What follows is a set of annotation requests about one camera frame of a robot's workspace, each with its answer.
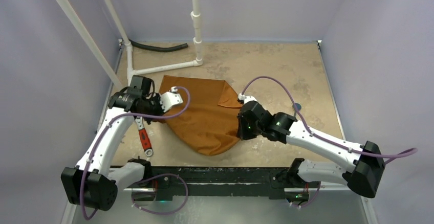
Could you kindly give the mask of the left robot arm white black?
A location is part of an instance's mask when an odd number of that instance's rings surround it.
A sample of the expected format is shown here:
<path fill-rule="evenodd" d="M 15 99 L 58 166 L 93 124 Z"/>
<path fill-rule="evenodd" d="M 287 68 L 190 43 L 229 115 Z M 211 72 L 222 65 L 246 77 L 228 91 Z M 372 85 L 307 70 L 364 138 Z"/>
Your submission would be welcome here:
<path fill-rule="evenodd" d="M 61 181 L 69 203 L 102 211 L 113 206 L 120 181 L 109 178 L 111 162 L 137 114 L 161 116 L 164 111 L 154 81 L 134 75 L 129 86 L 110 97 L 89 149 L 74 167 L 63 170 Z"/>

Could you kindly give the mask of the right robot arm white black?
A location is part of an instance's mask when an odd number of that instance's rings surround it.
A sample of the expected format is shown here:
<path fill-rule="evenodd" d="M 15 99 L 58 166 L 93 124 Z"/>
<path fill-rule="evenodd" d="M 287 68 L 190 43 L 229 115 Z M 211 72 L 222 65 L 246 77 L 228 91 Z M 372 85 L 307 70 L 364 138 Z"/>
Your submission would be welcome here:
<path fill-rule="evenodd" d="M 243 101 L 238 113 L 237 137 L 251 140 L 262 136 L 269 141 L 298 146 L 318 154 L 328 162 L 295 159 L 288 170 L 288 182 L 329 182 L 347 186 L 358 195 L 374 198 L 385 170 L 379 146 L 348 142 L 313 128 L 301 120 L 278 112 L 271 114 L 255 99 Z"/>

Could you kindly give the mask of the orange cloth napkin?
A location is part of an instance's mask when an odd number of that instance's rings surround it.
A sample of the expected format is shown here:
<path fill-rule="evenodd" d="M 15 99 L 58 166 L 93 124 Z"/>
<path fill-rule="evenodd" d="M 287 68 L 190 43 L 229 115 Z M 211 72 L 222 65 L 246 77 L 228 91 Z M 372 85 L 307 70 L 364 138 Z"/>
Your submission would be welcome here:
<path fill-rule="evenodd" d="M 213 156 L 231 149 L 237 137 L 237 93 L 225 80 L 187 78 L 165 75 L 160 85 L 164 93 L 179 87 L 179 94 L 191 102 L 181 115 L 165 120 L 168 127 L 197 153 Z"/>

